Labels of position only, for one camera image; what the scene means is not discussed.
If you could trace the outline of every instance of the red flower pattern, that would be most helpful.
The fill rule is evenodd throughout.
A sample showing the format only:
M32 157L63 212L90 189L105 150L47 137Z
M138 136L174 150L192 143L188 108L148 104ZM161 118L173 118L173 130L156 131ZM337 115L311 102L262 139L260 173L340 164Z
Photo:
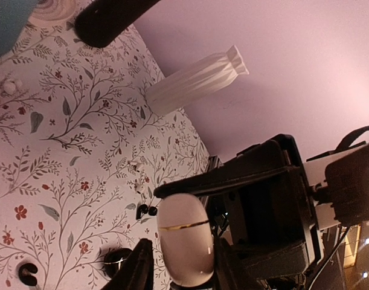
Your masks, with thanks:
M89 182L87 182L87 181L81 182L81 189L83 189L83 190L89 189L88 184L89 184Z
M81 249L81 255L84 255L85 253L89 251L88 249L89 245L85 242L80 243L79 247Z
M18 112L19 112L19 115L24 115L24 114L26 114L26 109L23 108L23 107L20 107L20 108L18 108Z
M26 218L27 209L23 205L20 205L19 207L16 207L15 212L16 212L16 219L17 220L20 221L21 219Z
M2 236L3 242L8 246L14 242L14 239L11 237L10 233L6 233L5 236Z
M62 78L62 75L61 75L61 72L60 71L56 71L56 77L58 79L61 79Z

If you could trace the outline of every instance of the wall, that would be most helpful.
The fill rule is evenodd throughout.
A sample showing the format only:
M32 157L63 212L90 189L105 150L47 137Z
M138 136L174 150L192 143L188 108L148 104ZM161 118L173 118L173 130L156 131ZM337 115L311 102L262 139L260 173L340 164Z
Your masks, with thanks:
M162 0L136 27L166 75L241 51L250 75L185 108L223 160L281 132L308 158L369 124L369 0Z
M156 218L136 220L136 208L203 172L207 151L182 110L160 117L146 105L161 72L133 26L105 49L70 26L27 25L0 57L0 290L27 290L17 274L27 262L36 289L101 289L105 254L144 237L155 289L168 290ZM8 79L22 87L8 94Z

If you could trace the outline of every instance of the floral wallpaper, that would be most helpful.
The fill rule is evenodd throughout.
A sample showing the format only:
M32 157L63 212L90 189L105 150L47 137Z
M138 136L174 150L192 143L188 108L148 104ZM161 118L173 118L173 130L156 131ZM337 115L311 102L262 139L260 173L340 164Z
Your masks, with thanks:
M103 256L141 237L153 241L155 289L169 288L156 219L135 209L158 206L153 189L202 172L208 153L183 110L150 111L145 91L162 78L133 26L96 49L71 22L28 24L0 57L0 289L27 288L25 262L40 289L100 289ZM23 86L8 95L8 79Z

